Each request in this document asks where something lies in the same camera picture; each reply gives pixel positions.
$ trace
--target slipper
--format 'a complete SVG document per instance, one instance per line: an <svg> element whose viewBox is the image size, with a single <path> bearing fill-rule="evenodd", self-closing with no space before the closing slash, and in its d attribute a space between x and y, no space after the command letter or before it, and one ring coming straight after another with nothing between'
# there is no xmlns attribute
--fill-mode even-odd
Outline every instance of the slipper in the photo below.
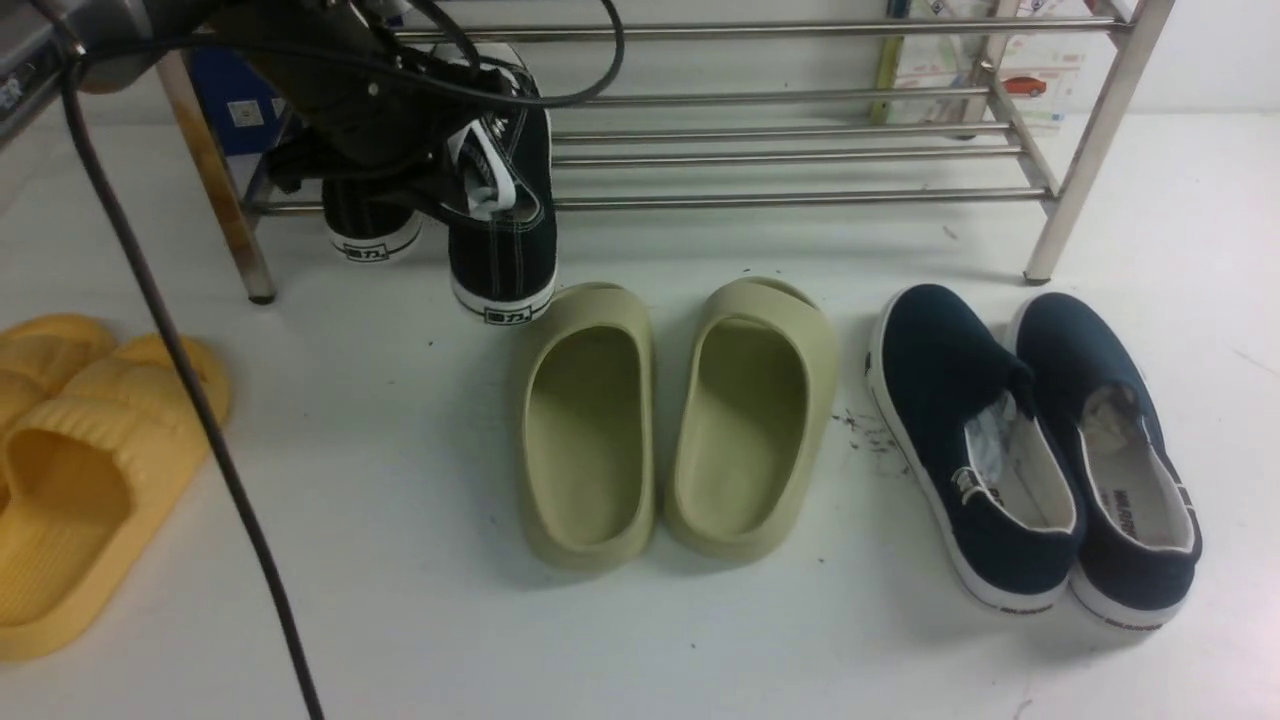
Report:
<svg viewBox="0 0 1280 720"><path fill-rule="evenodd" d="M83 315L45 315L0 332L0 437L114 348L111 333ZM0 475L0 511L8 502L9 487Z"/></svg>
<svg viewBox="0 0 1280 720"><path fill-rule="evenodd" d="M649 313L621 287L580 284L529 332L517 375L525 537L549 565L609 570L653 534Z"/></svg>
<svg viewBox="0 0 1280 720"><path fill-rule="evenodd" d="M183 343L220 423L225 370L204 345ZM93 363L19 418L0 447L12 492L0 514L0 660L79 637L207 454L156 336Z"/></svg>
<svg viewBox="0 0 1280 720"><path fill-rule="evenodd" d="M676 462L672 534L751 561L795 525L837 384L836 333L796 288L744 278L707 301Z"/></svg>

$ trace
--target wire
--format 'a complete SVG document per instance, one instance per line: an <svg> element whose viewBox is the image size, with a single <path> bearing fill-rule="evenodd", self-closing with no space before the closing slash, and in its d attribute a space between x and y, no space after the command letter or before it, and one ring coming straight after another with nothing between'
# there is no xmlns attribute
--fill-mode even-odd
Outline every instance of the wire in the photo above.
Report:
<svg viewBox="0 0 1280 720"><path fill-rule="evenodd" d="M68 41L70 41L72 46L76 46L76 38L68 28L60 22L56 22L50 13L44 12L46 8L44 8L42 0L32 0L32 4L36 5L37 9L41 9L42 14L50 17L50 19L55 22L58 29L67 37ZM431 18L442 28L445 36L453 40L458 47L462 49L472 68L479 67L479 53L471 40L466 37L452 18L449 18L439 8L434 6L430 0L412 1L412 4ZM570 95L553 97L497 95L472 90L466 86L438 81L430 76L402 70L387 63L356 55L326 53L305 46L225 41L206 36L150 40L93 49L92 51L79 55L67 69L63 77L63 109L67 114L67 127L70 131L72 142L76 146L81 163L84 165L84 173L88 176L95 193L97 193L102 210L106 213L108 220L115 231L116 240L120 243L120 250L124 252L124 258L129 264L129 269L132 270L133 278L138 284L138 290L142 292L142 299L147 305L151 319L155 322L160 340L164 342L165 350L168 350L169 356L173 359L174 369L178 373L183 389L186 389L187 396L191 398L196 410L196 416L198 418L201 428L205 432L205 437L209 439L214 461L221 471L223 480L227 484L227 491L232 496L232 502L236 506L236 512L239 515L244 532L248 536L250 544L253 547L253 553L257 556L259 565L261 566L262 575L266 580L268 591L271 594L271 602L275 606L275 612L279 618L280 630L284 635L284 643L289 652L289 660L292 661L293 671L297 675L298 689L302 693L302 701L306 705L307 716L311 720L324 720L324 708L320 705L320 694L316 691L315 680L311 676L311 669L307 665L306 652L302 648L302 638L298 633L297 621L293 618L293 610L289 606L289 598L284 589L284 582L280 579L280 571L275 565L275 559L273 557L271 548L266 542L266 536L262 532L262 527L257 520L252 503L250 502L248 493L244 489L244 483L241 480L239 470L236 468L236 461L232 459L230 448L227 446L227 438L223 436L221 428L218 427L218 419L209 405L209 398L205 396L204 387L200 384L200 378L191 365L191 357L187 356L187 351L182 345L178 329L173 323L173 318L169 315L169 310L160 295L160 288L156 286L155 277L151 274L151 268L138 245L137 236L133 233L133 228L129 225L124 209L115 197L115 191L111 188L111 183L106 177L102 163L93 149L93 142L88 133L88 126L84 122L84 114L79 104L79 82L84 72L87 72L91 65L113 58L136 54L154 54L157 51L180 50L186 47L218 46L232 50L294 56L319 63L362 69L413 87L425 87L447 97L474 102L484 108L562 108L577 105L595 97L613 82L613 79L618 76L618 72L622 69L622 60L626 53L626 33L622 27L622 19L618 17L618 10L613 5L612 0L600 0L600 4L604 5L605 12L609 14L609 22L613 24L614 49L613 61L609 64L609 69L600 77L600 79L594 82L588 88Z"/></svg>
<svg viewBox="0 0 1280 720"><path fill-rule="evenodd" d="M282 55L287 58L302 58L306 60L315 60L317 63L328 63L330 65L343 65L347 68L355 68L358 70L365 70L369 73L375 73L383 76L384 78L403 82L404 85L431 90L447 97L453 97L456 100L465 100L467 102L474 102L488 109L511 109L511 108L531 108L531 109L548 109L548 108L567 108L570 105L580 105L598 96L604 88L613 83L613 79L618 77L618 72L622 70L622 60L626 55L626 29L622 27L622 18L618 17L618 9L613 5L613 0L600 0L604 5L604 12L609 14L609 22L613 26L613 61L609 63L609 69L605 70L600 79L591 83L585 90L572 92L568 95L554 95L550 97L525 97L513 95L499 95L497 92L484 92L481 90L474 90L462 85L454 85L452 82L445 82L442 79L433 78L421 73L404 70L396 68L384 60L374 60L370 58L364 58L360 55L352 55L348 53L333 53L328 50L317 50L315 47L307 47L305 45L291 45L282 42L252 42L252 41L239 41L239 40L223 40L219 37L210 37L207 35L191 35L184 37L165 37L157 40L141 40L134 42L116 42L111 45L104 45L100 47L93 47L87 51L82 58L82 61L87 65L95 63L101 63L104 60L110 60L114 58L122 58L125 55L151 55L159 51L166 50L183 50L187 47L227 47L230 50L241 50L247 53L261 53L264 55Z"/></svg>
<svg viewBox="0 0 1280 720"><path fill-rule="evenodd" d="M63 109L67 111L67 127L70 131L72 142L76 145L76 151L84 165L84 173L88 176L90 182L93 184L93 191L102 204L102 210L106 211L106 218L115 229L115 236L120 241L120 249L129 263L129 269L133 270L133 278L138 283L138 290L142 291L142 299L147 304L151 319L155 320L160 340L164 341L165 350L169 351L169 356L173 359L173 365L178 372L178 378L182 380L182 387L187 391L187 396L191 397L191 402L196 407L196 416L200 418L200 425L205 430L205 437L209 438L209 446L212 448L218 469L223 473L227 489L230 492L232 502L236 505L236 512L239 514L244 532L248 534L250 544L253 546L253 553L262 566L262 575L266 578L266 587L271 593L275 614L280 619L284 643L288 646L289 659L293 661L293 671L298 676L298 687L302 691L302 701L306 703L307 715L311 720L324 720L320 696L316 692L315 682L311 679L311 669L307 666L307 659L302 651L302 638L298 635L298 628L293 620L293 610L289 607L289 598L284 592L280 571L275 566L275 559L271 557L271 548L266 544L266 536L262 533L262 527L259 524L253 506L250 503L248 493L244 492L244 483L241 482L239 471L236 469L230 450L227 447L227 438L223 437L223 432L218 427L218 419L209 406L209 398L200 384L200 378L191 366L191 357L187 356L187 351L179 340L178 329L173 324L173 318L169 316L169 310L160 297L160 290L151 275L151 268L142 255L142 249L138 247L138 238L133 234L133 228L129 227L124 209L120 206L120 201L116 200L115 191L111 190L111 183L102 169L102 163L93 150L93 142L88 136L88 127L84 123L84 114L81 110L77 95L82 74L83 65L77 63L63 77Z"/></svg>
<svg viewBox="0 0 1280 720"><path fill-rule="evenodd" d="M471 42L467 33L458 26L457 22L453 20L453 18L449 17L448 13L442 10L440 6L431 0L408 0L408 4L412 5L419 13L426 15L426 19L435 23L435 27L440 28L440 32L443 32L451 42L458 46L458 50L462 50L462 54L466 56L467 63L471 64L472 70L480 69L480 51L476 50L475 44Z"/></svg>

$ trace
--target metal shoe rack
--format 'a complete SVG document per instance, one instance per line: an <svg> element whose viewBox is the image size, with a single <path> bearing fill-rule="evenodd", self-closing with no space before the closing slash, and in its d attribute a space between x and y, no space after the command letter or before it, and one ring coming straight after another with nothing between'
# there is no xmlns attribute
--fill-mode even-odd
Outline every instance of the metal shoe rack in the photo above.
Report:
<svg viewBox="0 0 1280 720"><path fill-rule="evenodd" d="M644 24L627 27L627 42L800 38L800 37L876 37L909 35L982 35L983 51L975 63L966 87L910 90L831 90L806 92L724 94L724 95L636 95L602 96L590 101L593 108L659 109L672 106L749 106L780 102L873 101L915 99L964 99L963 122L946 124L908 124L836 128L763 128L763 129L696 129L696 131L599 131L557 133L558 149L582 145L669 145L681 142L759 142L782 140L882 140L922 136L1002 136L1006 145L861 150L575 156L557 154L553 168L594 168L626 170L630 168L855 163L884 160L947 160L973 158L1005 158L1016 160L1027 178L1025 187L893 190L797 192L769 195L703 195L703 196L639 196L639 197L559 197L561 211L588 210L678 210L689 208L861 205L887 202L989 202L1034 201L1044 211L1046 223L1024 272L1030 284L1048 282L1066 242L1071 236L1089 190L1097 179L1111 141L1115 138L1129 101L1156 46L1175 0L1137 0L1129 9L1119 0L1087 1L1091 17L1082 18L1016 18L1019 0L1000 0L995 17L963 20L872 20L872 22L809 22L809 23L723 23L723 24ZM1011 35L1102 32L1116 47L1111 72L1093 108L1079 147L1066 176L1060 182L1044 161L997 78L1001 60ZM467 33L476 42L609 42L607 27L483 27ZM434 31L403 29L406 42L435 42ZM227 238L251 301L269 304L275 299L275 284L257 243L259 220L265 217L320 213L319 202L274 202L271 187L260 163L247 191L241 195L228 170L227 159L210 129L182 55L170 54L159 65L161 81L173 105L192 158L209 193L214 213ZM987 120L987 110L995 120Z"/></svg>

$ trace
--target sneaker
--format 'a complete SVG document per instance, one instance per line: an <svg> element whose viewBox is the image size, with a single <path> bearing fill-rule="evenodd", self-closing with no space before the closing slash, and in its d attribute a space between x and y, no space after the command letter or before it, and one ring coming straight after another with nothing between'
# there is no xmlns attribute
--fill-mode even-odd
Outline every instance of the sneaker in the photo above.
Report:
<svg viewBox="0 0 1280 720"><path fill-rule="evenodd" d="M421 213L367 200L360 181L326 179L320 199L329 225L329 243L352 263L401 260L421 234Z"/></svg>
<svg viewBox="0 0 1280 720"><path fill-rule="evenodd" d="M1158 629L1187 598L1202 543L1142 374L1102 318L1066 295L1024 305L1009 346L1036 373L1046 429L1084 498L1071 591L1110 625Z"/></svg>
<svg viewBox="0 0 1280 720"><path fill-rule="evenodd" d="M512 95L539 96L511 46L476 49L481 69L500 73ZM440 45L433 55L466 64L453 45ZM556 291L550 117L545 110L486 111L449 137L447 147L467 202L439 208L439 219L449 225L453 295L485 323L529 323Z"/></svg>
<svg viewBox="0 0 1280 720"><path fill-rule="evenodd" d="M1041 428L1027 365L955 293L922 284L876 324L867 380L961 583L1001 612L1052 607L1083 509Z"/></svg>

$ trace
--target rack leg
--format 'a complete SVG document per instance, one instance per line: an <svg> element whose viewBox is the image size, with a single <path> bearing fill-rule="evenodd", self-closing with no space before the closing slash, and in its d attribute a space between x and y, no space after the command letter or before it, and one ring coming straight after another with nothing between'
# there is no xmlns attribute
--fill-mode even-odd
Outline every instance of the rack leg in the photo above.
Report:
<svg viewBox="0 0 1280 720"><path fill-rule="evenodd" d="M1111 73L1062 179L1061 192L1044 204L1048 220L1023 273L1028 284L1042 286L1053 274L1172 9L1174 0L1142 0L1130 19L1133 29L1112 36L1116 56Z"/></svg>
<svg viewBox="0 0 1280 720"><path fill-rule="evenodd" d="M1000 0L996 5L996 12L993 17L997 18L1012 18L1018 15L1018 6L1020 0ZM969 73L969 86L986 85L984 78L988 76L1000 77L1000 65L1005 61L1005 51L1009 49L1009 36L1007 35L988 35L982 42L982 50L978 53L978 60L974 63L973 72ZM964 105L964 113L961 115L961 122L965 123L979 123L987 114L987 99L974 97L966 100Z"/></svg>
<svg viewBox="0 0 1280 720"><path fill-rule="evenodd" d="M255 228L256 217L247 217L241 206L236 182L227 167L227 158L205 119L200 108L196 88L191 85L186 59L180 53L169 53L157 64L156 72L164 85L165 95L173 106L173 115L187 141L187 150L196 163L196 172L209 195L214 215L227 238L227 249L232 252L236 269L248 292L251 302L269 305L275 300L275 283L266 268L266 259L257 245Z"/></svg>

